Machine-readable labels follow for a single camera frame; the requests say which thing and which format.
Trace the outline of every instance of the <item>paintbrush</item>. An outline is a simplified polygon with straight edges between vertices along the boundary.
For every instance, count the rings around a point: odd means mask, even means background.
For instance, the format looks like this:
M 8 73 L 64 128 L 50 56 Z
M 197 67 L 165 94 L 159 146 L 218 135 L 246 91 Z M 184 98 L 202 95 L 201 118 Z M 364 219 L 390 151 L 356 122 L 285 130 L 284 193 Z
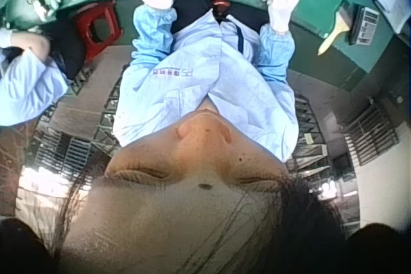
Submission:
M 348 1 L 343 0 L 340 8 L 335 14 L 334 29 L 321 44 L 318 55 L 324 54 L 327 51 L 327 49 L 332 45 L 334 40 L 338 37 L 338 35 L 343 32 L 349 31 L 352 25 L 353 25 L 353 19 L 351 17 L 351 10 L 350 10 L 349 3 Z

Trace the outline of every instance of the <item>dark strap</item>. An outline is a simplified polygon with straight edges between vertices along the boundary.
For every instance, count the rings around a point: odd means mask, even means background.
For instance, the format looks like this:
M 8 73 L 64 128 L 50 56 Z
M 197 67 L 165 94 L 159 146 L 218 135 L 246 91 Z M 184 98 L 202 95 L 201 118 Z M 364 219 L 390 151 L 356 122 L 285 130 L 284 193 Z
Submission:
M 237 24 L 235 22 L 229 20 L 226 17 L 220 17 L 219 21 L 220 22 L 231 22 L 231 23 L 234 24 L 234 26 L 237 29 L 237 35 L 238 35 L 238 47 L 237 48 L 238 48 L 238 51 L 241 54 L 243 54 L 244 53 L 244 36 L 243 36 L 243 32 L 242 32 L 241 28 L 239 26 L 237 26 Z

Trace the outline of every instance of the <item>eye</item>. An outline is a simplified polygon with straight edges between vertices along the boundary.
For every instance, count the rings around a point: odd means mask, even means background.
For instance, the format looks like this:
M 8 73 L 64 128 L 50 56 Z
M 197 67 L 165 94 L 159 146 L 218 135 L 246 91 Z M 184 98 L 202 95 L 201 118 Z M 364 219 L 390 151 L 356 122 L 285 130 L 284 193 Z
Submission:
M 252 183 L 261 182 L 261 181 L 275 181 L 273 179 L 262 178 L 260 176 L 250 176 L 250 177 L 247 177 L 247 178 L 237 178 L 236 180 L 239 184 L 252 184 Z
M 161 185 L 167 175 L 153 169 L 144 170 L 124 170 L 112 175 L 111 178 L 118 178 L 129 182 L 145 185 Z

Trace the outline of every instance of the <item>blue work uniform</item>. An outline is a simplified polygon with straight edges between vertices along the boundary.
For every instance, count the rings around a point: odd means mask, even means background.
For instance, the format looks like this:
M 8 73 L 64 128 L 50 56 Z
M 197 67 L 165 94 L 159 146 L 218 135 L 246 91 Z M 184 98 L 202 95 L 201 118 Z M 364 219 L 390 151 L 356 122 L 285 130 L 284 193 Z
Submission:
M 41 62 L 30 49 L 10 64 L 2 56 L 5 74 L 0 80 L 0 126 L 36 118 L 68 90 L 68 80 L 51 58 Z
M 134 13 L 140 36 L 123 74 L 113 129 L 120 145 L 177 122 L 209 98 L 239 131 L 286 161 L 299 132 L 286 82 L 291 33 L 278 35 L 266 24 L 258 35 L 233 16 L 219 24 L 210 10 L 172 35 L 176 18 L 174 9 L 146 5 Z

